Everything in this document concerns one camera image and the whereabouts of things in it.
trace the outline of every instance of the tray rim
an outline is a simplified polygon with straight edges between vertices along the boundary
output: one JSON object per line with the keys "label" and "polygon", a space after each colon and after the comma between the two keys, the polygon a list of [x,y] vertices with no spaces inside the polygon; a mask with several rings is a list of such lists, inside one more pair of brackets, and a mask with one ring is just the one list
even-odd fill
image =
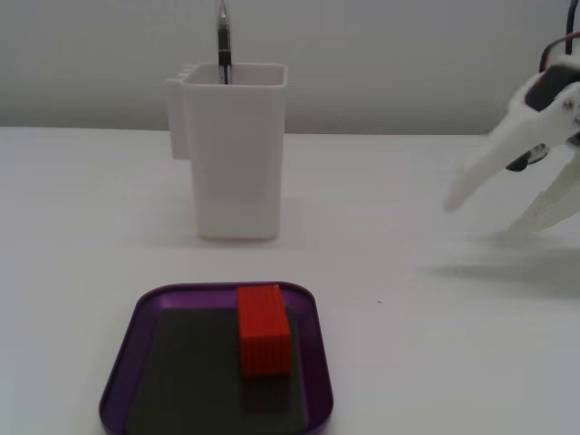
{"label": "tray rim", "polygon": [[282,287],[283,290],[289,290],[289,291],[298,293],[302,296],[305,296],[306,298],[309,299],[309,302],[312,304],[313,309],[314,309],[314,320],[316,322],[316,327],[317,327],[317,330],[320,331],[320,347],[321,347],[322,358],[323,358],[321,363],[324,363],[324,368],[325,368],[324,371],[326,372],[326,375],[328,377],[328,393],[330,394],[330,408],[328,411],[328,415],[324,416],[324,418],[320,424],[318,424],[316,427],[313,427],[310,429],[305,429],[299,433],[296,433],[295,435],[315,435],[317,433],[320,433],[326,427],[326,425],[328,424],[328,421],[330,420],[330,417],[332,415],[333,408],[334,408],[334,394],[333,394],[332,383],[330,381],[328,361],[326,358],[326,351],[324,349],[324,338],[322,335],[322,329],[320,327],[320,319],[318,316],[318,309],[316,306],[316,300],[315,300],[313,294],[308,289],[306,289],[305,287],[302,287],[301,285],[286,282],[286,281],[247,281],[247,282],[245,282],[245,281],[240,281],[240,282],[232,281],[232,282],[210,282],[210,283],[175,283],[175,284],[162,285],[160,287],[154,288],[153,290],[150,290],[149,292],[142,295],[139,298],[139,300],[137,301],[137,304],[135,304],[135,308],[133,309],[133,313],[131,315],[129,325],[127,326],[127,330],[125,331],[125,334],[123,336],[121,346],[119,348],[119,351],[117,352],[117,356],[115,357],[115,362],[111,368],[111,373],[109,374],[109,379],[107,380],[107,383],[105,384],[105,388],[102,392],[102,396],[101,396],[101,399],[99,401],[99,417],[101,419],[101,425],[109,435],[124,435],[124,433],[118,434],[107,427],[107,425],[105,424],[105,420],[103,418],[102,412],[103,412],[103,407],[104,407],[106,401],[108,400],[108,396],[109,396],[110,391],[111,391],[114,375],[119,368],[119,364],[122,360],[122,356],[126,352],[127,342],[129,341],[129,337],[131,336],[132,329],[135,327],[137,313],[139,312],[140,308],[143,305],[145,305],[150,299],[152,299],[154,297],[158,297],[158,296],[163,295],[165,293],[169,293],[169,292],[191,291],[191,290],[216,290],[216,289],[222,288],[224,286],[231,287],[231,286],[242,286],[242,285],[248,285],[248,286],[250,286],[250,285],[280,285],[280,287]]}

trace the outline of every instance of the white cup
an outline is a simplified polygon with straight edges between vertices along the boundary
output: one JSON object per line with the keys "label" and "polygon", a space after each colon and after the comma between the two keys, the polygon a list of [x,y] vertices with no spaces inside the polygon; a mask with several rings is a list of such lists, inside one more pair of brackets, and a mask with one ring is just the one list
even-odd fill
{"label": "white cup", "polygon": [[173,157],[191,163],[199,236],[276,237],[287,69],[236,63],[232,77],[201,63],[168,80]]}

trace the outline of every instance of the red wire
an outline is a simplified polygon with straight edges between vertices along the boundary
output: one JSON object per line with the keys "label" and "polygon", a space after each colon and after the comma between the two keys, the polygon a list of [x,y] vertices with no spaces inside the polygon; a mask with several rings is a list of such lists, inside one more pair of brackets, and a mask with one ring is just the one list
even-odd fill
{"label": "red wire", "polygon": [[563,38],[556,39],[555,41],[550,43],[550,45],[548,47],[546,47],[544,49],[544,51],[542,52],[542,57],[540,58],[540,72],[543,73],[546,70],[547,61],[548,61],[548,58],[550,57],[550,52],[552,51],[552,49],[556,45],[558,45],[564,41],[572,41],[576,38],[580,38],[580,32],[574,32],[573,34],[568,34],[568,35],[564,36]]}

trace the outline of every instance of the white tabletop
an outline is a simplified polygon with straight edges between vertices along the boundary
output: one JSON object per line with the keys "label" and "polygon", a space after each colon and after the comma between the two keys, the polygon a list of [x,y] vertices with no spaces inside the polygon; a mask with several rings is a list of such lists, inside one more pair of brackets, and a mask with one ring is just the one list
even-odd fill
{"label": "white tabletop", "polygon": [[243,280],[316,297],[326,434],[577,433],[580,217],[493,234],[569,155],[504,171],[448,217],[450,168],[477,142],[289,135],[280,238],[212,244],[168,133],[0,129],[0,433],[102,434],[137,299]]}

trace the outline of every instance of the red cube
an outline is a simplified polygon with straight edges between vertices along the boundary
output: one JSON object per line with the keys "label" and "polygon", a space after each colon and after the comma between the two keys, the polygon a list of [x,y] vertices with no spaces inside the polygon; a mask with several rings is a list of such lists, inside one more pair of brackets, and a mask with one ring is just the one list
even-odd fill
{"label": "red cube", "polygon": [[242,374],[255,377],[290,373],[292,337],[280,287],[239,287],[237,320]]}

